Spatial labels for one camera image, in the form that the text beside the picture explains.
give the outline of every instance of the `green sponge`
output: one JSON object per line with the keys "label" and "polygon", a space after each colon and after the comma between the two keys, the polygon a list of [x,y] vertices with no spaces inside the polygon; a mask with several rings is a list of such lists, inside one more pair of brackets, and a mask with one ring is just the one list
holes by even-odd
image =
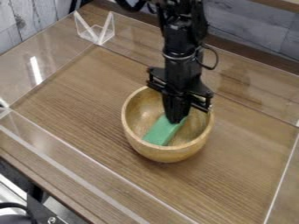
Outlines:
{"label": "green sponge", "polygon": [[170,123],[166,115],[163,114],[144,134],[143,140],[150,144],[166,146],[171,142],[176,131],[183,126],[184,121],[186,117],[182,119],[180,123]]}

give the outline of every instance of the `bowl rim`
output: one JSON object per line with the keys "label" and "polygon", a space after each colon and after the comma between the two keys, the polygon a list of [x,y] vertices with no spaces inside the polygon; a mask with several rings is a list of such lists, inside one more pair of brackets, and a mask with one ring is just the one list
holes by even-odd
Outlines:
{"label": "bowl rim", "polygon": [[147,146],[148,148],[151,148],[152,150],[164,150],[164,151],[182,151],[186,148],[190,148],[191,146],[194,146],[210,133],[211,133],[211,128],[212,128],[212,124],[214,124],[214,111],[211,110],[208,113],[208,122],[207,122],[207,126],[203,130],[203,132],[200,133],[200,135],[194,138],[188,143],[183,143],[179,145],[172,145],[172,146],[162,146],[162,145],[156,145],[152,143],[148,143],[147,141],[144,141],[138,135],[136,133],[131,130],[128,124],[127,124],[127,105],[131,102],[131,100],[134,99],[134,97],[143,92],[144,90],[147,90],[150,87],[144,86],[140,87],[127,98],[126,98],[126,102],[123,104],[123,108],[122,108],[122,123],[123,123],[123,127],[126,132],[130,134],[130,136],[144,146]]}

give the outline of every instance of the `wooden bowl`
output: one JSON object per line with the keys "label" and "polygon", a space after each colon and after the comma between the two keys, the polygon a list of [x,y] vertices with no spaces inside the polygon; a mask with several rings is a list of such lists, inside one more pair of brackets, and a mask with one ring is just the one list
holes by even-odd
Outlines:
{"label": "wooden bowl", "polygon": [[150,87],[142,87],[126,99],[122,123],[127,141],[138,153],[156,162],[172,163],[192,156],[206,144],[214,124],[214,113],[206,114],[191,108],[186,123],[168,146],[160,146],[146,142],[143,136],[163,113],[160,93]]}

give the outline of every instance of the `green object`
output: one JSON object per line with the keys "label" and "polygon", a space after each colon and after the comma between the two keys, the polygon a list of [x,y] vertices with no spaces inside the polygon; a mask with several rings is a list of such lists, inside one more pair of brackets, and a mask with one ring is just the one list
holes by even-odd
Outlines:
{"label": "green object", "polygon": [[143,140],[150,144],[166,146],[171,142],[176,131],[183,126],[184,121],[186,117],[182,119],[180,123],[170,123],[166,115],[162,115],[144,134]]}

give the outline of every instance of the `clear plastic stand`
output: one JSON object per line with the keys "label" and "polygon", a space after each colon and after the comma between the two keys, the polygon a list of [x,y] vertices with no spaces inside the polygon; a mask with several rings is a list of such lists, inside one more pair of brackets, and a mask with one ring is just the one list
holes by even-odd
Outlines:
{"label": "clear plastic stand", "polygon": [[74,17],[78,26],[78,33],[83,39],[102,46],[115,37],[115,19],[112,12],[107,15],[107,21],[103,27],[96,24],[90,27],[88,23],[76,11],[74,12]]}

